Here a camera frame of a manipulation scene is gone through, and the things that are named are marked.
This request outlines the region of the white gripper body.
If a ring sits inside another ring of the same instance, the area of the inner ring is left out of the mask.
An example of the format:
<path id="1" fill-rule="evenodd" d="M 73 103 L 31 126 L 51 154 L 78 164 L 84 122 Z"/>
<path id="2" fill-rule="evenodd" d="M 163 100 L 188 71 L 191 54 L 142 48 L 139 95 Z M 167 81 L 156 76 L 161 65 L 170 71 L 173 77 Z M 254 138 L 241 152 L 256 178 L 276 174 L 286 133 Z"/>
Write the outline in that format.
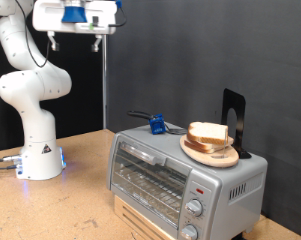
<path id="1" fill-rule="evenodd" d="M 33 26 L 38 31 L 113 34 L 116 12 L 114 1 L 37 0 Z"/>

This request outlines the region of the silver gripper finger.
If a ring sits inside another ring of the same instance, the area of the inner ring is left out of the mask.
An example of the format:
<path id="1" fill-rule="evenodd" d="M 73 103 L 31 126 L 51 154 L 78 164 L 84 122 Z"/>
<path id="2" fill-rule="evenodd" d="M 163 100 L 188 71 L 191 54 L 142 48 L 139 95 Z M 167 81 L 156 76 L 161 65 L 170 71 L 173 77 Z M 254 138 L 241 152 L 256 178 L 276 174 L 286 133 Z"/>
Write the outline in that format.
<path id="1" fill-rule="evenodd" d="M 59 51 L 59 44 L 55 40 L 55 32 L 53 31 L 48 31 L 47 36 L 49 38 L 49 41 L 51 42 L 51 49 L 53 51 Z"/>
<path id="2" fill-rule="evenodd" d="M 102 35 L 95 35 L 95 42 L 92 44 L 92 52 L 98 52 L 99 51 L 99 44 L 101 43 L 103 36 Z"/>

